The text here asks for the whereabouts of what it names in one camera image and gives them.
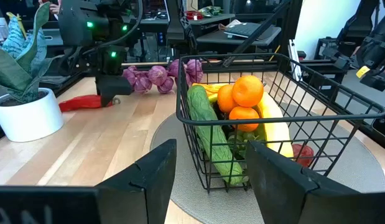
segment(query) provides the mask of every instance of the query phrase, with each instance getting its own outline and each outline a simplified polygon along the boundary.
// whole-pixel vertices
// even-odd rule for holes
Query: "green vegetable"
[[[255,135],[253,132],[250,133],[243,133],[243,139],[245,140],[255,140]]]
[[[232,131],[232,132],[230,132],[230,136],[231,135],[235,135],[235,134],[237,134],[238,136],[240,136],[241,138],[243,138],[243,131],[241,131],[241,130],[236,130],[236,131]]]
[[[190,108],[191,118],[195,121],[213,121],[217,120],[217,116],[213,108],[210,106],[206,90],[200,85],[191,86],[187,92],[187,101]],[[196,126],[195,130],[202,140],[206,153],[210,156],[210,126]],[[213,143],[227,143],[225,134],[221,126],[213,127]],[[228,146],[212,146],[211,161],[230,161],[233,160],[232,152]],[[231,171],[230,162],[221,162],[214,164],[221,175],[229,175]],[[243,174],[242,167],[238,162],[233,163],[232,175]],[[248,181],[248,177],[232,177],[231,185],[237,185]]]
[[[255,140],[265,141],[266,140],[266,130],[264,129],[263,124],[259,124],[256,130],[254,130],[254,135],[256,136]]]
[[[239,143],[242,143],[243,142],[243,139],[242,137],[239,137],[237,136],[236,137],[236,142],[235,142],[235,136],[230,136],[228,138],[228,144],[230,144],[230,149],[231,149],[231,153],[233,153],[233,150],[234,150],[234,144],[236,143],[236,151],[240,151],[240,150],[243,150],[244,149],[244,145],[242,144],[239,144]]]

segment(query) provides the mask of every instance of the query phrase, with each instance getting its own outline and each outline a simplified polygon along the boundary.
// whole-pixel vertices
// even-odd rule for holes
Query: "white wall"
[[[295,44],[313,59],[319,38],[336,38],[358,8],[359,0],[305,0],[300,13]]]

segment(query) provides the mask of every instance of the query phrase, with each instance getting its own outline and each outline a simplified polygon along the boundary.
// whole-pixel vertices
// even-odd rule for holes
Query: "white pot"
[[[63,126],[62,114],[52,90],[39,88],[47,95],[37,101],[19,106],[0,106],[0,126],[14,142],[33,141],[46,137]],[[0,102],[8,99],[6,94]]]

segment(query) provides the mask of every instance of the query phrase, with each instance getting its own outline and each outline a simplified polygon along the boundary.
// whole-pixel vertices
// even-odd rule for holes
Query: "snake plant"
[[[45,58],[47,45],[41,28],[49,20],[49,6],[47,2],[39,7],[33,33],[26,40],[17,17],[13,17],[9,36],[0,46],[0,85],[22,104],[38,100],[40,79],[57,58]]]

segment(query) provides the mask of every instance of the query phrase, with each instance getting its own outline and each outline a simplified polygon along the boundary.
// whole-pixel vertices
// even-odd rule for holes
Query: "banana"
[[[205,90],[206,90],[207,96],[211,96],[211,95],[214,95],[214,94],[218,93],[218,90],[222,86],[228,85],[228,83],[218,83],[218,84],[210,84],[210,85],[201,84],[201,83],[193,83],[192,86],[194,86],[194,85],[203,86],[205,88]]]
[[[260,103],[255,106],[255,109],[260,115],[260,118],[283,118],[281,109],[268,93],[264,92]],[[290,140],[289,127],[283,123],[264,123],[266,131],[266,141],[287,141]],[[267,147],[278,151],[281,146],[280,142],[267,143]],[[293,157],[293,148],[290,142],[284,142],[281,149],[281,154],[285,157]]]
[[[218,99],[217,93],[215,93],[215,94],[209,96],[209,102],[210,102],[210,103],[216,103],[216,102],[217,102],[217,99]]]

